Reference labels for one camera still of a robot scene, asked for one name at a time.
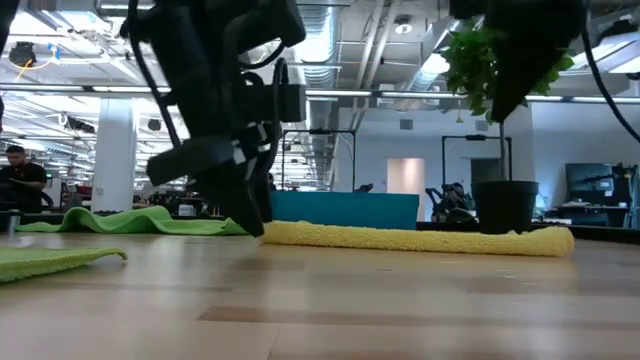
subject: wooden tabletop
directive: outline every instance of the wooden tabletop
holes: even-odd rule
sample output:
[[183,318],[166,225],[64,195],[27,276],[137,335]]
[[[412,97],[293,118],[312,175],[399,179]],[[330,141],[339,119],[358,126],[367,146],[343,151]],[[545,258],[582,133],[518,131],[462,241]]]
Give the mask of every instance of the wooden tabletop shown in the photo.
[[570,258],[260,246],[246,237],[16,234],[129,255],[0,286],[23,360],[640,358],[640,247]]

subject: blue cushion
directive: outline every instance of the blue cushion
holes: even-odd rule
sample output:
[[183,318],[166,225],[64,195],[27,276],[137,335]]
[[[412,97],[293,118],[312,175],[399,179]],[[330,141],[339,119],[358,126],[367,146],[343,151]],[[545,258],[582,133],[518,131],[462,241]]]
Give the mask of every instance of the blue cushion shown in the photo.
[[416,228],[418,195],[274,192],[273,218],[313,224],[359,226],[378,229]]

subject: potted plant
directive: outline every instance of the potted plant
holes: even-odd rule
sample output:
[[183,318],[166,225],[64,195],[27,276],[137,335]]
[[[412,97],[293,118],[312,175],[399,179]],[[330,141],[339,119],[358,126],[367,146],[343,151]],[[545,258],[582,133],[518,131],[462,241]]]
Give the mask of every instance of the potted plant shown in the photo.
[[[496,118],[491,111],[491,103],[496,96],[498,76],[501,69],[505,69],[504,63],[500,63],[500,54],[496,52],[496,44],[500,46],[502,37],[505,35],[486,24],[477,27],[473,21],[465,22],[462,31],[452,32],[451,35],[453,38],[449,48],[441,54],[449,63],[449,71],[444,74],[449,91],[465,96],[472,115],[485,115],[487,122],[490,124],[497,122],[500,130],[501,181],[472,184],[481,231],[485,233],[526,231],[531,226],[538,183],[508,181],[510,179],[506,178],[504,120],[508,114],[501,114]],[[551,90],[551,83],[558,80],[559,72],[573,66],[573,60],[566,55],[565,51],[561,51],[555,59],[559,60],[554,60],[555,65],[533,87],[532,92],[547,95]]]

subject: white column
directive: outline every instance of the white column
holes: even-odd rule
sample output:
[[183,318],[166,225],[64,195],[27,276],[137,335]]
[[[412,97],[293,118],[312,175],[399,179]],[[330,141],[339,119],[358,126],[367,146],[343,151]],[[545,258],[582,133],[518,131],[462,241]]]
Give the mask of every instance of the white column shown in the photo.
[[138,137],[133,105],[127,99],[102,99],[91,211],[132,208]]
[[532,106],[518,106],[504,122],[505,136],[512,139],[513,180],[536,179]]

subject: cable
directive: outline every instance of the cable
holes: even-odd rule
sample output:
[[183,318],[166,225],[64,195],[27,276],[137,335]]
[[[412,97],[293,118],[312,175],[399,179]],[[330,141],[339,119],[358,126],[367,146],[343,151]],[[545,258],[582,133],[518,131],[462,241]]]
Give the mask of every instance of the cable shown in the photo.
[[255,64],[247,64],[244,63],[242,61],[240,62],[240,67],[243,69],[247,69],[247,70],[256,70],[259,69],[265,65],[268,65],[269,63],[271,63],[273,60],[275,60],[278,56],[280,56],[280,54],[282,54],[282,52],[285,49],[285,45],[283,42],[280,42],[280,45],[278,45],[278,47],[271,53],[269,54],[269,56],[267,56],[264,60],[259,61]]
[[[271,128],[273,129],[271,135],[273,136],[271,141],[271,149],[269,151],[269,159],[267,160],[267,171],[271,169],[271,166],[275,162],[276,155],[278,153],[278,142],[281,137],[282,128],[280,126],[280,84],[288,84],[289,83],[289,69],[287,67],[287,61],[283,58],[278,59],[276,61],[276,65],[273,69],[273,79],[271,81],[271,88],[273,93],[273,124]],[[284,144],[285,138],[282,136],[282,143]],[[280,186],[284,190],[284,155],[285,152],[282,152],[282,177]]]
[[22,68],[22,70],[20,70],[20,72],[18,73],[18,76],[16,76],[15,79],[13,79],[13,82],[18,82],[18,80],[20,80],[20,78],[22,77],[22,75],[24,74],[25,71],[27,71],[27,69],[29,68],[29,65],[31,65],[31,63],[33,62],[33,60],[29,59],[27,61],[27,63],[24,65],[24,67]]
[[169,133],[171,143],[173,144],[173,147],[178,147],[180,146],[180,138],[178,137],[178,132],[176,131],[175,126],[173,125],[173,121],[171,121],[171,114],[169,114],[169,110],[162,103],[162,96],[160,95],[160,91],[158,91],[158,85],[153,79],[153,76],[151,76],[151,72],[149,71],[147,64],[144,62],[144,57],[142,57],[142,50],[140,50],[140,40],[138,39],[136,29],[136,25],[138,22],[138,0],[129,1],[127,15],[129,18],[129,40],[131,42],[131,50],[133,50],[133,55],[136,58],[138,67],[140,68],[140,73],[142,74],[144,80],[147,82],[147,85],[149,85],[151,94],[158,104],[160,115],[162,116],[162,120],[164,120],[164,124],[167,127],[167,132]]
[[[591,0],[586,0],[585,1],[585,9],[586,9],[585,16],[587,17],[587,19],[589,17],[589,8],[590,7],[591,7]],[[589,32],[588,32],[588,25],[587,24],[588,24],[588,21],[585,22],[584,28],[582,29],[582,43],[584,44],[584,52],[585,52],[585,55],[587,55],[587,62],[589,63],[589,67],[591,68],[591,72],[593,73],[593,78],[596,81],[596,85],[598,86],[598,89],[602,93],[602,97],[604,97],[605,101],[607,102],[607,104],[611,108],[611,111],[613,111],[613,114],[615,115],[615,117],[618,120],[618,122],[620,122],[622,127],[625,130],[627,130],[627,132],[631,136],[633,136],[633,138],[636,139],[637,142],[640,143],[640,135],[638,135],[638,133],[631,127],[631,125],[629,125],[627,120],[625,120],[624,116],[622,115],[622,113],[618,109],[618,106],[613,101],[613,98],[611,97],[611,94],[609,94],[609,91],[607,91],[607,88],[604,85],[604,82],[602,81],[602,77],[600,76],[600,70],[598,69],[598,65],[596,64],[595,58],[593,57],[593,52],[591,51],[591,40],[589,39]]]

